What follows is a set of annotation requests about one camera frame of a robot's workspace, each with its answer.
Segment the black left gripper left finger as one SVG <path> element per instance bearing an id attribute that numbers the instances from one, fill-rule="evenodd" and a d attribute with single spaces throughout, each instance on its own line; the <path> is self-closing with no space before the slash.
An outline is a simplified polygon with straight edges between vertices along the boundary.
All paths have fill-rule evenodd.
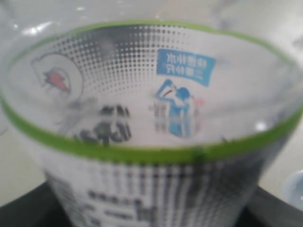
<path id="1" fill-rule="evenodd" d="M 47 183 L 0 208 L 2 227 L 67 227 L 69 219 Z"/>

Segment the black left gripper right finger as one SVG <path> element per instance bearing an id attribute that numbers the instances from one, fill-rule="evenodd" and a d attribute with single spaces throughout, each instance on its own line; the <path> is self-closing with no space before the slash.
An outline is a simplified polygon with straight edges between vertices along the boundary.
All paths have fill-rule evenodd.
<path id="1" fill-rule="evenodd" d="M 242 227 L 301 227 L 303 212 L 258 187 L 241 213 Z"/>

